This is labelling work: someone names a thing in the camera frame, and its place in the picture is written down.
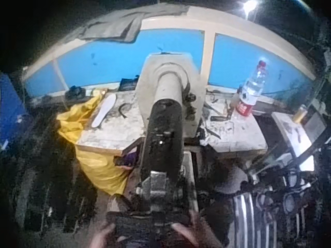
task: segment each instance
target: yellow tarp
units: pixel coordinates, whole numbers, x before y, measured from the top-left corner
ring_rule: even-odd
[[[99,95],[85,103],[72,106],[68,112],[58,114],[56,119],[61,124],[58,133],[76,144],[89,117],[101,100],[102,95]],[[82,170],[97,188],[110,195],[123,194],[129,172],[114,165],[114,156],[82,151],[76,146],[76,157]]]

